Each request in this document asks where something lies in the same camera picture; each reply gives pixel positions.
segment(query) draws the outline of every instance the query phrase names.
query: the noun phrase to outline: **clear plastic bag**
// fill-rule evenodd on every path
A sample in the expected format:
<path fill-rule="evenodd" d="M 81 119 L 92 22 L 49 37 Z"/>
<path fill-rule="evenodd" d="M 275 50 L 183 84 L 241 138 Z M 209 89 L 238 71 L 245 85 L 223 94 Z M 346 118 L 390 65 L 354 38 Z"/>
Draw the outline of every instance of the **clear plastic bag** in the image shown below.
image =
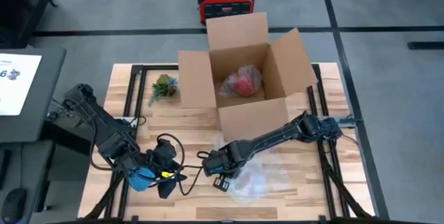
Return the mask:
<path fill-rule="evenodd" d="M 230 74 L 222 84 L 219 95 L 230 98 L 236 96 L 249 97 L 254 95 L 262 85 L 262 75 L 254 65 L 239 68 Z"/>
<path fill-rule="evenodd" d="M 223 138 L 218 138 L 215 149 L 226 144 Z M 256 154 L 241 168 L 237 178 L 228 179 L 228 182 L 228 195 L 240 205 L 291 189 L 291 178 L 281 163 L 279 153 L 270 150 Z"/>

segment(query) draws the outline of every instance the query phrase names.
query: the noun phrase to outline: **wooden table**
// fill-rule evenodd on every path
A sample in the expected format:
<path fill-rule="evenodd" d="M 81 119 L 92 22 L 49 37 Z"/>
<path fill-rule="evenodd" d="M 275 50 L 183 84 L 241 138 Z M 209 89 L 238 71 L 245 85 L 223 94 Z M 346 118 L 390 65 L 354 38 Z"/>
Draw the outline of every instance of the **wooden table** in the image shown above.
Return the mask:
<path fill-rule="evenodd" d="M 132 65 L 115 64 L 113 67 L 104 105 L 105 110 L 113 116 L 120 117 L 122 115 Z M 330 115 L 347 116 L 349 114 L 348 104 L 337 64 L 320 63 L 320 68 Z M 214 148 L 214 143 L 222 138 L 217 110 L 182 109 L 179 94 L 148 107 L 148 100 L 152 93 L 151 85 L 155 83 L 160 74 L 178 77 L 177 70 L 148 71 L 141 110 L 141 115 L 146 117 L 147 122 L 139 127 L 137 143 L 142 150 L 154 148 L 157 135 L 163 132 L 171 133 L 184 144 L 185 164 L 200 165 L 201 160 L 196 157 L 197 151 L 211 150 Z M 137 88 L 138 82 L 136 82 L 133 92 L 132 107 L 134 107 L 137 98 Z M 314 86 L 314 92 L 318 100 L 316 86 Z M 303 92 L 290 96 L 287 99 L 287 107 L 291 119 L 301 114 L 303 110 L 308 110 L 307 94 Z M 354 130 L 343 129 L 343 131 L 347 136 L 355 138 Z M 366 176 L 356 143 L 342 137 L 338 140 L 337 152 L 346 187 L 361 206 L 373 214 Z M 273 148 L 262 157 L 265 157 L 264 166 L 266 169 L 274 171 L 269 176 L 271 180 L 268 183 L 271 186 L 274 183 L 276 185 L 284 184 L 284 189 L 271 187 L 271 190 L 262 198 L 245 205 L 237 203 L 228 194 L 215 189 L 212 186 L 214 176 L 206 178 L 202 174 L 197 180 L 194 190 L 188 196 L 182 196 L 178 187 L 166 200 L 157 196 L 156 189 L 143 192 L 130 189 L 125 219 L 130 220 L 133 215 L 138 215 L 141 221 L 307 221 L 318 220 L 320 215 L 328 217 L 327 201 L 315 143 L 304 144 L 299 141 L 288 141 Z M 94 161 L 105 165 L 104 161 L 101 162 L 98 153 L 94 154 Z M 186 169 L 185 174 L 189 176 L 189 179 L 184 183 L 186 191 L 196 175 L 196 169 Z M 86 215 L 93 208 L 107 189 L 109 182 L 110 172 L 89 168 L 78 212 L 79 217 Z M 332 188 L 336 211 L 339 215 L 341 209 L 339 197 L 335 187 L 332 186 Z M 117 192 L 114 199 L 113 216 L 117 215 L 119 196 L 120 192 Z"/>

